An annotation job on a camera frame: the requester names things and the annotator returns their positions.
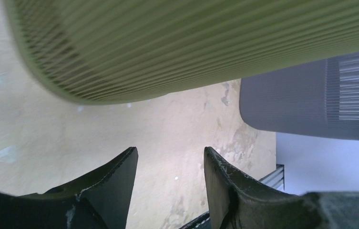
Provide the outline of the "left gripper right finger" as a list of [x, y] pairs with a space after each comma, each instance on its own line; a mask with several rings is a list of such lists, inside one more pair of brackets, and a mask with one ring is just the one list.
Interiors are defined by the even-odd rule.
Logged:
[[284, 193], [211, 147], [204, 149], [204, 173], [214, 229], [359, 229], [359, 192]]

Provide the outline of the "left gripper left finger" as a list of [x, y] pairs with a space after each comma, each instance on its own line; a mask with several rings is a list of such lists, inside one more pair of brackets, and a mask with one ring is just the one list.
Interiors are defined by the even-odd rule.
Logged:
[[45, 193], [0, 193], [0, 229], [124, 229], [137, 162], [137, 149], [130, 147]]

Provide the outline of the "grey plastic basket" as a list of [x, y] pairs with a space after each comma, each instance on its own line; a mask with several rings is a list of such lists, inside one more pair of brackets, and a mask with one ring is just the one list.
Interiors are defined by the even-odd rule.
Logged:
[[258, 130], [359, 140], [359, 52], [243, 78], [239, 109]]

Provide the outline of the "green slotted plastic basket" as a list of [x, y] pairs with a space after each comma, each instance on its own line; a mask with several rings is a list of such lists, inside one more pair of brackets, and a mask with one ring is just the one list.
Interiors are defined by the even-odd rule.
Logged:
[[4, 0], [22, 62], [110, 105], [359, 51], [359, 0]]

